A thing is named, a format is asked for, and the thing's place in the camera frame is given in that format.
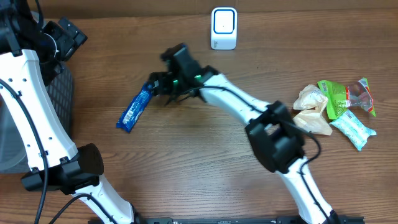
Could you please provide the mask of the green Haribo candy bag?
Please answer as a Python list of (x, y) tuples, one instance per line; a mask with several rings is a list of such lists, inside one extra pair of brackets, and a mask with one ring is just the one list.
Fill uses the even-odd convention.
[(326, 112), (329, 119), (339, 118), (351, 107), (360, 107), (376, 116), (374, 100), (367, 78), (363, 77), (346, 86), (329, 80), (320, 80), (317, 84), (321, 92), (328, 98)]

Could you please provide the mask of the brown nut snack bag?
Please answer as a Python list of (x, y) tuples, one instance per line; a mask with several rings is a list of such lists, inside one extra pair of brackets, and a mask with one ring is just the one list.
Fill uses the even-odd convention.
[(300, 112), (293, 118), (295, 124), (312, 133), (330, 136), (332, 128), (323, 117), (328, 98), (315, 85), (307, 85), (293, 104)]

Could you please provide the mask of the teal wipes packet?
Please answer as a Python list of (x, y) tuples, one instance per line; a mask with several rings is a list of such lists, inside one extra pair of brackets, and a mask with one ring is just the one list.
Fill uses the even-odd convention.
[(370, 136), (377, 135), (375, 130), (366, 127), (350, 110), (346, 110), (330, 124), (339, 129), (358, 151), (362, 151)]

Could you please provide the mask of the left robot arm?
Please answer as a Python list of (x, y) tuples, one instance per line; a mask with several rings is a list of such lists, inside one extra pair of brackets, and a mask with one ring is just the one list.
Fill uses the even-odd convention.
[(103, 223), (140, 223), (106, 179), (98, 148), (75, 145), (46, 90), (86, 39), (67, 18), (45, 22), (34, 19), (27, 1), (1, 2), (1, 96), (27, 154), (22, 183), (28, 191), (59, 190), (82, 200)]

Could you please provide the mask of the blue snack packet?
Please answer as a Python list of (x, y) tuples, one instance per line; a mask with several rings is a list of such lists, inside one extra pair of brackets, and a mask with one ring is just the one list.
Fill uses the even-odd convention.
[(152, 99), (153, 87), (153, 83), (145, 83), (142, 86), (140, 92), (131, 100), (129, 106), (122, 113), (116, 123), (116, 128), (123, 129), (128, 133), (131, 132), (139, 117)]

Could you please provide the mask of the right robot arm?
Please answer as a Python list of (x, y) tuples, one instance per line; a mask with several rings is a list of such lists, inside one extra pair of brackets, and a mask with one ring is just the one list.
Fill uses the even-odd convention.
[(236, 118), (243, 126), (256, 159), (284, 182), (305, 223), (339, 223), (338, 214), (323, 198), (315, 183), (303, 146), (313, 134), (298, 127), (279, 101), (268, 103), (242, 91), (211, 66), (202, 67), (185, 44), (168, 48), (160, 55), (165, 72), (154, 72), (149, 83), (155, 95), (169, 102), (198, 97)]

